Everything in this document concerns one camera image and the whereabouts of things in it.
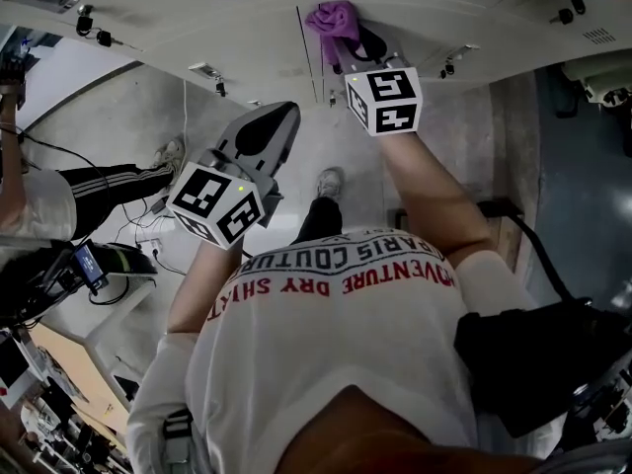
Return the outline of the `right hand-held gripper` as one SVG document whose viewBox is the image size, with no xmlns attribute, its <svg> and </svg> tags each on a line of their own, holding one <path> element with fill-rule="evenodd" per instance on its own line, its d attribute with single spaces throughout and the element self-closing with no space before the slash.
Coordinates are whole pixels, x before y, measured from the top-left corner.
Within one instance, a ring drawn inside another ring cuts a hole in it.
<svg viewBox="0 0 632 474">
<path fill-rule="evenodd" d="M 348 107 L 373 137 L 413 132 L 422 111 L 417 69 L 396 55 L 382 24 L 359 24 L 358 40 L 334 38 L 335 74 L 345 74 Z"/>
</svg>

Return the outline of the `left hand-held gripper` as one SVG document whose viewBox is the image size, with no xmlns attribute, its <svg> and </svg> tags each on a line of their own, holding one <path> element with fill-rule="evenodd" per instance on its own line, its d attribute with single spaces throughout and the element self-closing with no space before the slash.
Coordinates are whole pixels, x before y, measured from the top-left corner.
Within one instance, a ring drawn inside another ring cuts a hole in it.
<svg viewBox="0 0 632 474">
<path fill-rule="evenodd" d="M 268 226 L 283 199 L 276 173 L 300 123 L 300 108 L 289 101 L 238 117 L 215 148 L 187 163 L 167 207 L 190 234 L 224 250 L 254 226 Z"/>
</svg>

